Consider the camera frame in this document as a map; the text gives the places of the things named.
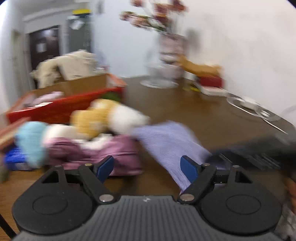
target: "brown wooden surface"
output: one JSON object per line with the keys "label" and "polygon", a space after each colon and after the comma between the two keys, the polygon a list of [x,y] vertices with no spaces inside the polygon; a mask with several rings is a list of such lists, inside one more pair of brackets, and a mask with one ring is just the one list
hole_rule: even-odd
{"label": "brown wooden surface", "polygon": [[[166,120],[187,125],[209,149],[226,147],[240,141],[276,133],[261,119],[250,116],[226,102],[224,97],[208,97],[196,92],[178,89],[152,89],[141,86],[139,78],[129,79],[126,103],[151,117],[152,124]],[[284,130],[292,129],[286,121],[276,122]],[[111,178],[106,186],[117,194],[174,195],[180,192],[170,175],[140,147],[144,173],[137,177]],[[253,172],[280,200],[285,197],[281,176],[276,172]],[[11,207],[19,195],[42,175],[34,172],[11,172],[9,180],[0,184],[0,213],[17,231],[11,216]],[[0,230],[0,240],[9,240]]]}

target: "door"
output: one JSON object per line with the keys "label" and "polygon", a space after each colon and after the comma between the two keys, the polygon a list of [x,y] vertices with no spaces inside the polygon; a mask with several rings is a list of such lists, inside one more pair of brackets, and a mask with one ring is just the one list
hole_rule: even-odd
{"label": "door", "polygon": [[32,70],[40,62],[59,56],[59,26],[30,33],[29,38]]}

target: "black cable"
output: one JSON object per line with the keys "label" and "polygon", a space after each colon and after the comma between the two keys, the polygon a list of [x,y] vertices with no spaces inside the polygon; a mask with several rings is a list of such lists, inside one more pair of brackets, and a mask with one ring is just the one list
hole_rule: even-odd
{"label": "black cable", "polygon": [[9,226],[9,224],[5,221],[5,219],[0,214],[0,227],[3,229],[3,231],[7,234],[9,238],[14,238],[16,236],[16,233],[13,231],[13,229]]}

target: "stuffed toy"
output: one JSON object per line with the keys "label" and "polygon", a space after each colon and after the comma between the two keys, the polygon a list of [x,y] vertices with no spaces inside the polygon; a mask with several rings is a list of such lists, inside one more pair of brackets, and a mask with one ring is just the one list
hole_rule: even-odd
{"label": "stuffed toy", "polygon": [[52,139],[57,137],[65,137],[69,139],[85,139],[84,134],[77,132],[74,126],[67,126],[62,124],[49,125],[42,135],[42,146],[47,148],[51,145]]}
{"label": "stuffed toy", "polygon": [[47,123],[28,121],[17,130],[15,135],[15,144],[27,156],[27,164],[31,168],[40,168],[44,164],[46,152],[41,142],[46,128]]}
{"label": "stuffed toy", "polygon": [[73,140],[74,142],[78,143],[81,149],[88,149],[88,150],[101,150],[106,143],[112,141],[114,137],[112,134],[105,134],[101,133],[97,137],[93,138],[91,141],[86,140]]}
{"label": "stuffed toy", "polygon": [[110,130],[118,135],[130,134],[134,127],[147,125],[149,117],[119,102],[98,99],[86,110],[76,110],[70,117],[71,125],[85,139],[91,139]]}

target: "yellow plush toy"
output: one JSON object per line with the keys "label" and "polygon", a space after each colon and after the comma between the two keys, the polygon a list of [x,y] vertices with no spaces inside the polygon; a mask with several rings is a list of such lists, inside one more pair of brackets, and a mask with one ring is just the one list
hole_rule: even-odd
{"label": "yellow plush toy", "polygon": [[96,107],[86,110],[76,110],[70,117],[71,125],[75,126],[78,133],[84,134],[85,139],[91,139],[107,130],[110,112],[119,105],[118,102],[108,99],[94,101]]}

